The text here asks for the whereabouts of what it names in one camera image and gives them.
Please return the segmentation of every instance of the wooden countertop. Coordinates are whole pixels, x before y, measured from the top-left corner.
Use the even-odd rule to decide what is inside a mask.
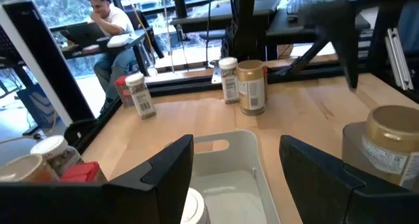
[[[288,134],[341,157],[342,128],[364,121],[379,105],[419,105],[371,74],[359,76],[355,94],[344,77],[268,86],[266,111],[246,116],[240,105],[226,105],[221,91],[154,98],[157,116],[142,121],[134,107],[121,107],[83,154],[108,179],[142,163],[184,134],[203,136],[247,129],[259,140],[262,167],[282,224],[301,223],[279,156],[280,136]],[[216,148],[208,145],[206,149]]]

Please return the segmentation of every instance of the keyboard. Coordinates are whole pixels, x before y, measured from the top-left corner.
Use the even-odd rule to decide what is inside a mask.
[[[297,18],[300,9],[309,5],[312,0],[290,0],[287,6],[287,14],[292,18]]]

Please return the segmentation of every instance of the white bin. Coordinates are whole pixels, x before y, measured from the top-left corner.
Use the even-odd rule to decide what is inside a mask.
[[[247,130],[200,136],[194,146],[217,140],[228,148],[195,154],[190,185],[204,197],[211,223],[279,224],[256,136]]]

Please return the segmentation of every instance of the man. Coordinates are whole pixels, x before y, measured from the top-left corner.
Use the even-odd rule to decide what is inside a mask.
[[[123,10],[115,7],[111,0],[89,0],[93,8],[90,18],[99,25],[105,35],[114,36],[134,32],[134,27]],[[114,82],[128,74],[131,65],[135,64],[134,51],[124,50],[118,54],[104,54],[94,64],[94,73],[105,91],[105,103],[100,111],[103,113],[109,104],[118,98]]]

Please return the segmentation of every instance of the blue jeans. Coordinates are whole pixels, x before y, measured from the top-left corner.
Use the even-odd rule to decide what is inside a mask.
[[[118,54],[103,54],[94,64],[93,70],[99,83],[105,91],[106,98],[118,98],[114,82],[121,76],[130,72],[130,66],[136,62],[132,49],[124,50]]]

